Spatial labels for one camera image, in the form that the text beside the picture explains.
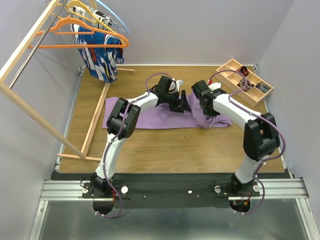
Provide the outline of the orange plastic hanger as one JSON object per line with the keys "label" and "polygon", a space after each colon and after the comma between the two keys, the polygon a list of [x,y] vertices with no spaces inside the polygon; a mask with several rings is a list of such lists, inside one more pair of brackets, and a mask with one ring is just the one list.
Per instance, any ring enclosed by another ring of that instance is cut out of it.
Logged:
{"label": "orange plastic hanger", "polygon": [[[76,25],[78,27],[83,27],[85,30],[89,31],[60,31],[60,29],[64,26],[69,26],[69,25]],[[94,36],[97,33],[101,33],[102,35],[106,36],[113,36],[116,39],[120,40],[121,44],[84,44],[84,43],[77,43],[75,44],[55,44],[55,45],[43,45],[42,40],[44,37],[47,35],[47,33],[55,33],[56,35],[72,35],[72,36],[77,36],[77,37],[83,37],[85,35],[87,36]],[[40,36],[38,39],[37,43],[35,45],[29,45],[28,47],[31,49],[64,49],[64,48],[127,48],[130,46],[130,42],[126,37],[123,35],[112,31],[110,28],[109,30],[103,30],[99,29],[96,27],[92,27],[87,25],[85,22],[72,18],[72,17],[65,17],[61,18],[55,26],[51,27],[50,29],[42,30],[38,32],[36,35]]]}

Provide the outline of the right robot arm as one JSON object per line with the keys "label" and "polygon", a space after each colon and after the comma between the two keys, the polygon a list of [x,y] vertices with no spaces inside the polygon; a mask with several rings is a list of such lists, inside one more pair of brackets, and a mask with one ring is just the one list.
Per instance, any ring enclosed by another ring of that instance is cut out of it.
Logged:
{"label": "right robot arm", "polygon": [[269,112],[262,114],[245,107],[220,88],[211,90],[204,80],[191,89],[205,115],[223,114],[243,129],[244,159],[229,184],[230,192],[241,196],[252,185],[263,161],[280,146],[275,117]]}

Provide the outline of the purple trousers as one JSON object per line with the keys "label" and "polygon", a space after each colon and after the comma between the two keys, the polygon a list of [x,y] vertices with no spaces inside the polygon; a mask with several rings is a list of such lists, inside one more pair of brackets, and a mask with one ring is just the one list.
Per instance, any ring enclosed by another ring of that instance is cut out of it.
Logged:
{"label": "purple trousers", "polygon": [[137,129],[184,129],[184,128],[226,128],[233,124],[232,120],[223,115],[209,117],[203,114],[196,96],[191,93],[186,96],[191,112],[183,113],[169,110],[167,104],[149,108],[139,114]]}

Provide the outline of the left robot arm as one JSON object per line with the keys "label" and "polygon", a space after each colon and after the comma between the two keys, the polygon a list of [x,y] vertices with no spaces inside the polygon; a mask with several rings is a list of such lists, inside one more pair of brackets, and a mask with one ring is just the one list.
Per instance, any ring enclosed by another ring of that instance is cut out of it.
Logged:
{"label": "left robot arm", "polygon": [[161,104],[173,112],[190,112],[186,91],[180,90],[183,80],[175,80],[162,74],[158,84],[147,88],[145,93],[132,99],[118,98],[107,120],[107,141],[100,163],[90,177],[92,190],[101,198],[107,197],[115,188],[111,181],[124,142],[133,134],[141,112]]}

